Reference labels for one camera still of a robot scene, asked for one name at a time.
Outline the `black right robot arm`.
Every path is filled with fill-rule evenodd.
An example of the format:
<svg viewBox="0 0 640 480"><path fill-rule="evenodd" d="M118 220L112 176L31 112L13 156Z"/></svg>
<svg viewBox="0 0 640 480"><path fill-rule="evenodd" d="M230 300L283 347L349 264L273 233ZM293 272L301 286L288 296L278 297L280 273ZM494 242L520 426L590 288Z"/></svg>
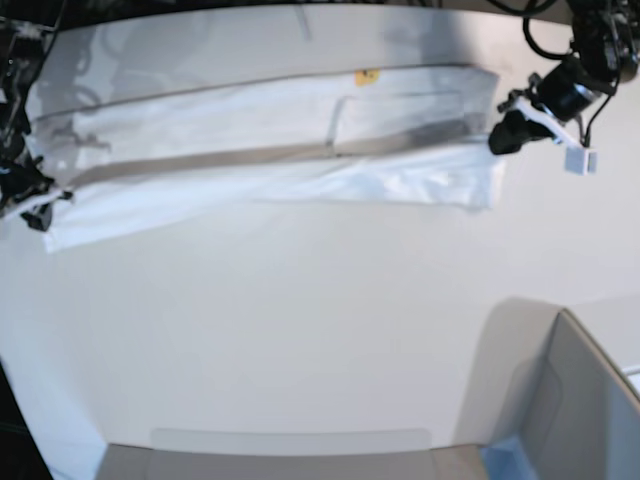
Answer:
<svg viewBox="0 0 640 480"><path fill-rule="evenodd" d="M18 217L39 232L50 228L53 203L72 197L43 173L43 158L34 157L26 142L32 133L28 95L57 34L56 23L1 19L1 218Z"/></svg>

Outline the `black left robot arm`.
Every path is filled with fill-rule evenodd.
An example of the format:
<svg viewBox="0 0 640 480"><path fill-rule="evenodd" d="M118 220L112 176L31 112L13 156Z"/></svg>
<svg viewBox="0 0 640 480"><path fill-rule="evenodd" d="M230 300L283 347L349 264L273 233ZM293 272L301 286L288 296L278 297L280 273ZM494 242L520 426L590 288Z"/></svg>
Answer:
<svg viewBox="0 0 640 480"><path fill-rule="evenodd" d="M525 88L510 91L498 105L502 120L489 135L490 151L514 154L545 139L588 150L594 121L584 122L583 112L600 99L609 103L621 84L639 74L639 3L570 1L572 39L563 53L543 49L531 33L532 18L552 1L529 1L521 9L492 4L520 17L529 48L557 65L544 77L531 74Z"/></svg>

